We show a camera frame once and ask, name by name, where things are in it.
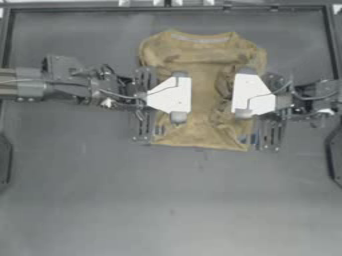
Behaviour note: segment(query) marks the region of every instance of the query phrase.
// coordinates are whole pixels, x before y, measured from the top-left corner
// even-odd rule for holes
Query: dark gray surface
[[[47,53],[133,69],[139,42],[168,27],[236,31],[268,69],[298,82],[331,77],[320,13],[20,14],[11,65]],[[9,103],[13,183],[0,197],[0,255],[339,255],[342,191],[323,138],[290,124],[279,154],[133,144],[127,113]]]

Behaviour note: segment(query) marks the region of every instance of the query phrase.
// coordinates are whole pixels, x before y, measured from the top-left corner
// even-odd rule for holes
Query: metal frame
[[[330,52],[330,60],[332,67],[334,79],[342,79],[342,59],[340,49],[338,44],[338,30],[335,27],[335,15],[331,4],[232,4],[224,0],[216,0],[211,5],[208,0],[187,0],[160,1],[147,0],[144,2],[133,2],[132,0],[124,0],[125,4],[120,5],[120,1],[111,2],[55,2],[55,3],[0,3],[2,8],[1,19],[1,35],[0,35],[0,65],[8,66],[8,58],[11,54],[11,36],[13,29],[13,20],[17,12],[183,12],[183,11],[224,11],[224,12],[308,12],[320,11],[323,16],[323,23],[326,29],[326,38]],[[2,132],[2,109],[1,104],[0,113],[0,134]]]

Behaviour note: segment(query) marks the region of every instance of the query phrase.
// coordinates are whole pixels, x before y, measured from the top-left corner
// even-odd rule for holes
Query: black cable
[[[115,93],[115,92],[111,92],[111,91],[107,91],[107,90],[103,90],[103,89],[100,89],[99,91],[101,93],[107,94],[107,95],[116,96],[116,97],[123,98],[123,99],[128,99],[128,100],[139,99],[139,97],[136,97],[136,96],[125,96],[123,94],[119,94],[119,93]]]
[[[291,89],[291,94],[295,96],[295,98],[298,98],[299,100],[303,100],[303,101],[308,101],[308,100],[323,100],[323,99],[327,99],[332,96],[335,96],[338,94],[338,91],[334,91],[323,96],[315,96],[315,97],[303,97],[298,94],[298,92],[295,91],[295,89],[292,88]]]

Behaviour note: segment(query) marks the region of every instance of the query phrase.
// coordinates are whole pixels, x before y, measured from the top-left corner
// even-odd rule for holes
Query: white robot part
[[[172,76],[145,96],[147,106],[167,114],[191,112],[191,78]]]
[[[275,95],[256,72],[243,68],[235,75],[231,112],[236,117],[251,118],[275,111]]]

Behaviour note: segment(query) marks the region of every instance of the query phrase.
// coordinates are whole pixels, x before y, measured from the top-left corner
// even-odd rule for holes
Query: garment
[[[240,138],[251,133],[252,120],[236,120],[230,112],[236,71],[247,66],[262,75],[266,51],[235,32],[191,35],[167,30],[147,38],[139,49],[141,65],[156,67],[161,82],[175,71],[192,79],[191,113],[187,123],[175,126],[157,112],[153,144],[247,151]]]

